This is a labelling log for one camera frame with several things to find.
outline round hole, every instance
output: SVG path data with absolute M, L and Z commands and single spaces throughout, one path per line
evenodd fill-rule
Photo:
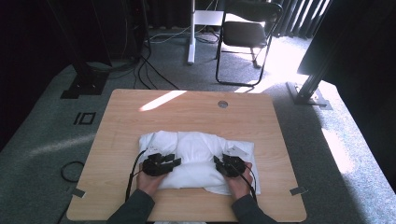
M 226 101 L 219 101 L 218 106 L 221 108 L 226 108 L 228 106 L 228 103 Z

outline black sleeve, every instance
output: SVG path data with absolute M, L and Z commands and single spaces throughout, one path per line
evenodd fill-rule
M 239 224 L 277 223 L 275 220 L 264 214 L 249 194 L 233 203 L 232 209 Z
M 136 189 L 128 201 L 108 220 L 107 224 L 146 223 L 155 202 L 144 191 Z

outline person's arm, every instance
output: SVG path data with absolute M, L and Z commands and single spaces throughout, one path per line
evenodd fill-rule
M 251 163 L 245 162 L 245 165 L 249 169 L 245 170 L 243 176 L 249 182 L 249 185 L 241 176 L 224 176 L 234 199 L 234 203 L 232 205 L 233 213 L 240 224 L 276 223 L 275 220 L 264 214 L 250 195 L 250 185 L 253 181 L 253 177 L 250 175 Z
M 157 188 L 166 175 L 150 176 L 140 172 L 137 176 L 136 190 L 108 220 L 107 224 L 146 223 L 154 207 L 152 200 Z

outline black device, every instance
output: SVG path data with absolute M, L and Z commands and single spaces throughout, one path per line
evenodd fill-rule
M 163 156 L 161 153 L 156 153 L 149 155 L 148 158 L 143 161 L 143 172 L 151 176 L 164 175 L 172 172 L 173 168 L 180 164 L 181 158 L 175 160 L 175 154 Z
M 245 172 L 246 165 L 239 157 L 233 157 L 223 154 L 223 161 L 216 156 L 213 157 L 216 169 L 225 176 L 237 177 Z

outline white table leg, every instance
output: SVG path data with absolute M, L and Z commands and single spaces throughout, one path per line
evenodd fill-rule
M 194 58 L 195 58 L 194 14 L 195 14 L 195 0 L 191 0 L 191 36 L 190 36 L 190 47 L 189 47 L 189 59 L 187 60 L 188 64 L 194 64 Z

